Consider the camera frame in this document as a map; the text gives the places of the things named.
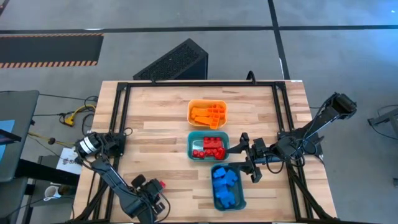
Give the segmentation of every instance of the black metal frame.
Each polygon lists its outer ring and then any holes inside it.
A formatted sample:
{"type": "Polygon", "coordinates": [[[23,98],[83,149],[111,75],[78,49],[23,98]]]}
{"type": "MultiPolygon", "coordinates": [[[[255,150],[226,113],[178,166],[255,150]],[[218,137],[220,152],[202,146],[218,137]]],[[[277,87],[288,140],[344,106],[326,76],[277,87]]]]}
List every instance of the black metal frame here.
{"type": "MultiPolygon", "coordinates": [[[[119,82],[117,89],[116,89],[116,95],[115,95],[109,130],[110,131],[115,130],[116,117],[117,117],[117,113],[118,113],[118,109],[119,109],[119,103],[120,103],[120,97],[121,97],[122,91],[125,91],[125,95],[124,95],[124,100],[123,100],[123,102],[124,102],[123,108],[122,108],[122,112],[121,112],[120,126],[118,129],[119,133],[123,132],[125,129],[127,108],[129,106],[129,97],[130,97],[131,88],[132,87],[155,87],[155,86],[269,86],[272,88],[272,94],[274,96],[275,111],[276,111],[278,125],[279,125],[278,134],[285,131],[284,122],[282,119],[282,112],[281,112],[281,108],[280,108],[279,96],[278,96],[278,89],[279,89],[282,92],[282,98],[284,101],[285,112],[287,115],[289,130],[290,131],[294,130],[293,118],[292,118],[292,113],[290,110],[289,99],[287,96],[285,82],[257,81],[252,72],[249,72],[246,81],[236,81],[236,82],[234,82],[234,81],[215,82],[215,81],[210,81],[210,80],[207,82],[206,81],[200,81],[200,82],[195,82],[195,81],[189,81],[189,82],[185,82],[185,81],[182,81],[182,82],[181,81],[159,81],[159,82],[148,81],[148,82],[134,82],[134,83],[119,82]]],[[[117,156],[114,158],[113,167],[115,168],[115,170],[118,170],[120,156],[117,156]]],[[[298,167],[297,169],[298,169],[298,177],[303,182],[304,186],[307,187],[306,182],[305,182],[305,175],[304,175],[303,167],[298,167]]],[[[290,186],[290,192],[292,195],[295,219],[296,219],[296,221],[298,221],[298,220],[302,219],[301,213],[300,213],[299,200],[297,198],[297,191],[295,188],[294,181],[290,177],[289,172],[288,172],[288,175],[289,175],[289,186],[290,186]]],[[[114,197],[113,191],[109,191],[109,196],[108,196],[106,211],[105,211],[105,219],[106,220],[110,220],[110,218],[111,218],[113,197],[114,197]]],[[[306,198],[304,198],[304,202],[305,202],[305,211],[307,213],[307,218],[313,218],[311,206],[306,198]]],[[[99,219],[100,206],[101,206],[101,201],[99,201],[99,203],[97,204],[97,207],[95,208],[95,212],[93,214],[93,220],[99,219]]]]}

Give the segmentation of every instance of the blue lego brick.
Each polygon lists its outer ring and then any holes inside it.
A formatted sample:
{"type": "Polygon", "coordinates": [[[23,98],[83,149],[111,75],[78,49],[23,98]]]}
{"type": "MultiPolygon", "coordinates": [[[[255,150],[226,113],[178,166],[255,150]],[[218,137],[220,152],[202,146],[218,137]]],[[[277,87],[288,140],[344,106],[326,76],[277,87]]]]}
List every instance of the blue lego brick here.
{"type": "Polygon", "coordinates": [[[228,196],[228,189],[226,188],[226,185],[217,187],[215,191],[216,191],[216,198],[223,198],[228,196]]]}
{"type": "Polygon", "coordinates": [[[219,178],[219,177],[223,177],[225,175],[225,169],[224,167],[221,167],[219,169],[217,169],[214,173],[213,173],[213,177],[214,178],[219,178]]]}
{"type": "Polygon", "coordinates": [[[213,187],[221,187],[222,185],[226,185],[226,179],[225,178],[217,178],[213,180],[213,187]]]}
{"type": "Polygon", "coordinates": [[[226,184],[232,187],[235,184],[235,182],[238,180],[238,176],[235,174],[235,172],[229,170],[225,174],[224,179],[226,181],[226,184]]]}
{"type": "Polygon", "coordinates": [[[220,200],[224,208],[229,208],[230,205],[234,205],[236,203],[235,196],[232,192],[228,192],[226,196],[221,197],[220,200]]]}

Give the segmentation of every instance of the wood grain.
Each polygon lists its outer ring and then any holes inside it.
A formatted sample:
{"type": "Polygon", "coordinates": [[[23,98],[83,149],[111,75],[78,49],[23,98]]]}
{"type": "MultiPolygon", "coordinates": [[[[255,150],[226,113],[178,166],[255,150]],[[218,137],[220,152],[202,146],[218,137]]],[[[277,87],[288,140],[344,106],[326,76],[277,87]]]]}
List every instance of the wood grain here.
{"type": "MultiPolygon", "coordinates": [[[[116,94],[117,82],[103,82],[93,122],[93,130],[107,132],[116,94]]],[[[286,81],[294,125],[299,128],[311,120],[302,82],[286,81]]],[[[294,212],[286,171],[271,174],[261,167],[263,178],[253,184],[250,176],[241,173],[247,206],[244,210],[223,213],[214,209],[211,192],[210,167],[212,162],[193,162],[187,158],[186,142],[190,131],[196,130],[187,122],[188,102],[192,99],[225,100],[228,122],[221,128],[236,145],[242,132],[251,139],[264,138],[266,144],[276,141],[278,124],[272,91],[269,87],[133,87],[127,111],[126,127],[133,132],[127,137],[125,154],[119,173],[127,183],[138,174],[147,179],[158,178],[166,183],[165,196],[172,209],[165,222],[271,222],[293,221],[294,212]]],[[[282,94],[279,101],[284,111],[282,94]]],[[[286,114],[282,113],[285,127],[286,114]]],[[[243,161],[244,154],[230,155],[228,162],[243,161]]],[[[306,157],[304,171],[308,188],[319,204],[330,215],[335,208],[323,165],[314,157],[306,157]]],[[[280,164],[271,164],[278,169],[280,164]]],[[[75,198],[76,214],[86,206],[92,172],[83,168],[75,198]]],[[[98,187],[97,176],[93,189],[98,187]]],[[[303,217],[305,210],[299,194],[303,217]]],[[[100,217],[104,215],[104,203],[100,217]]],[[[159,215],[162,218],[166,211],[159,215]]],[[[112,222],[131,222],[121,210],[119,199],[113,202],[112,222]]]]}

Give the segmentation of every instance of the blue bowl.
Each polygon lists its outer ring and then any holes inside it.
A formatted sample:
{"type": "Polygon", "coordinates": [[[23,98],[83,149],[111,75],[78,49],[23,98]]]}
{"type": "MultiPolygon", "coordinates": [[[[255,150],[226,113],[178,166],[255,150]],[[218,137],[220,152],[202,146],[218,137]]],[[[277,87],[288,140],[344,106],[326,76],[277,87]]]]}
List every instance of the blue bowl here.
{"type": "Polygon", "coordinates": [[[242,179],[241,179],[241,173],[239,169],[235,167],[231,167],[228,164],[216,164],[211,168],[211,188],[213,189],[213,201],[214,201],[214,207],[222,212],[225,211],[234,211],[234,210],[242,210],[246,207],[246,202],[244,201],[244,195],[243,195],[243,186],[242,186],[242,179]],[[213,173],[221,168],[224,167],[225,171],[229,171],[230,169],[235,172],[235,174],[238,176],[238,180],[235,182],[235,184],[230,187],[227,185],[228,191],[232,192],[235,196],[235,205],[229,206],[229,208],[224,208],[223,204],[221,204],[220,199],[216,198],[215,194],[215,189],[213,186],[213,173]]]}
{"type": "Polygon", "coordinates": [[[188,135],[187,139],[187,155],[193,161],[225,161],[228,158],[228,154],[225,155],[223,160],[217,160],[214,156],[205,156],[204,159],[196,158],[192,156],[193,150],[203,150],[203,138],[204,137],[220,137],[223,142],[223,147],[229,149],[229,137],[224,131],[192,131],[188,135]]]}

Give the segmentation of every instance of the butcher block tabletop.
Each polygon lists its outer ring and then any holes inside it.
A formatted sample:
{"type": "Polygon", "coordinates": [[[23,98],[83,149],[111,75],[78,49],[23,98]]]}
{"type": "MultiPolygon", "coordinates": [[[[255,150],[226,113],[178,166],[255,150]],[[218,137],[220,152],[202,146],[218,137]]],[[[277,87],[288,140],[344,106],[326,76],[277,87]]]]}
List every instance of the butcher block tabletop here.
{"type": "MultiPolygon", "coordinates": [[[[301,81],[285,81],[294,126],[307,124],[311,119],[307,96],[301,81]]],[[[108,132],[118,82],[103,82],[92,130],[108,132]]],[[[282,112],[285,111],[279,92],[282,112]]],[[[223,100],[228,105],[228,122],[220,131],[229,136],[230,147],[239,143],[242,132],[250,140],[263,138],[267,146],[277,140],[277,116],[271,87],[268,86],[212,86],[212,87],[132,87],[126,127],[132,129],[127,137],[125,153],[120,160],[121,177],[127,182],[139,174],[147,180],[156,178],[166,184],[164,195],[171,203],[169,217],[164,222],[273,222],[294,221],[292,198],[287,171],[271,174],[266,166],[259,166],[262,179],[254,184],[250,175],[241,173],[246,208],[235,212],[220,212],[213,205],[210,169],[216,162],[195,162],[187,157],[187,136],[197,129],[187,122],[188,102],[193,99],[223,100]]],[[[123,100],[120,101],[119,126],[123,100]]],[[[230,154],[225,162],[242,162],[245,153],[230,154]]],[[[309,191],[331,216],[336,216],[328,179],[322,163],[314,156],[306,156],[304,166],[309,191]]],[[[280,163],[272,163],[279,169],[280,163]]],[[[92,171],[83,167],[75,197],[74,209],[79,215],[86,207],[92,171]]],[[[98,175],[93,185],[95,194],[98,175]]],[[[104,217],[108,193],[104,194],[100,218],[104,217]]],[[[305,217],[302,194],[298,190],[301,214],[305,217]]],[[[158,219],[165,216],[166,208],[158,219]]],[[[131,222],[120,208],[119,198],[113,201],[111,222],[131,222]]]]}

